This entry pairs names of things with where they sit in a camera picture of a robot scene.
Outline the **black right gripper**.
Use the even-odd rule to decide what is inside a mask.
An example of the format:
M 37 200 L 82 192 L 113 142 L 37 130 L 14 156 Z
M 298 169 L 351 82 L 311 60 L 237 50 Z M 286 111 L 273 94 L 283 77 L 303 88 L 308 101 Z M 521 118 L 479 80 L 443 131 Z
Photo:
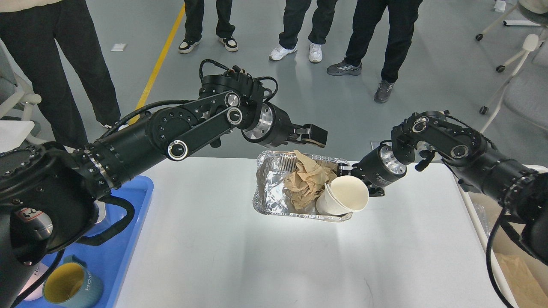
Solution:
M 379 145 L 356 164 L 337 164 L 337 176 L 352 175 L 360 179 L 370 197 L 384 196 L 384 187 L 403 178 L 406 171 L 406 165 L 396 159 L 390 145 Z

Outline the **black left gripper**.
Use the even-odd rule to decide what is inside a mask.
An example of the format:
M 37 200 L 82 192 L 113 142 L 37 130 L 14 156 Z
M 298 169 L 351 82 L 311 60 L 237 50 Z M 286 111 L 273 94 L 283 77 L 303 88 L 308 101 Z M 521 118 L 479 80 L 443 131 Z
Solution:
M 265 148 L 276 148 L 296 144 L 313 144 L 325 148 L 328 132 L 314 124 L 297 125 L 290 121 L 289 115 L 271 103 L 262 103 L 256 114 L 258 123 L 241 133 L 245 140 Z

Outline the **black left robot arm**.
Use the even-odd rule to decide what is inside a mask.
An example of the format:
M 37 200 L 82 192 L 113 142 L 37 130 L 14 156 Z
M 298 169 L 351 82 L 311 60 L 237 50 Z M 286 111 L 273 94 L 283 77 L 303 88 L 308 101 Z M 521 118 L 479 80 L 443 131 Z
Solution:
M 98 246 L 133 220 L 134 208 L 111 191 L 164 159 L 181 161 L 240 129 L 245 140 L 275 148 L 289 142 L 325 147 L 328 133 L 298 125 L 270 103 L 276 90 L 264 77 L 212 59 L 222 74 L 199 72 L 197 100 L 164 100 L 121 120 L 98 140 L 68 152 L 57 142 L 15 148 L 1 154 L 1 306 L 16 305 L 33 265 L 72 243 Z

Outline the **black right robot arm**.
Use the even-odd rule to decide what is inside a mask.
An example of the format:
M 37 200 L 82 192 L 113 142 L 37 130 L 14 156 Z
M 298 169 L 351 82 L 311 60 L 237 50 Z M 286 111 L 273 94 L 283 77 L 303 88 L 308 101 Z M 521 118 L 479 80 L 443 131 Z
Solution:
M 390 140 L 381 142 L 360 162 L 339 164 L 338 174 L 360 179 L 371 196 L 380 196 L 384 187 L 405 176 L 406 166 L 415 161 L 415 152 L 422 157 L 415 166 L 417 171 L 424 170 L 439 154 L 464 191 L 483 193 L 502 208 L 488 238 L 486 264 L 495 292 L 506 307 L 511 307 L 493 275 L 492 244 L 502 227 L 519 248 L 547 263 L 547 174 L 503 155 L 479 131 L 458 119 L 450 123 L 450 119 L 449 111 L 413 113 L 393 127 Z

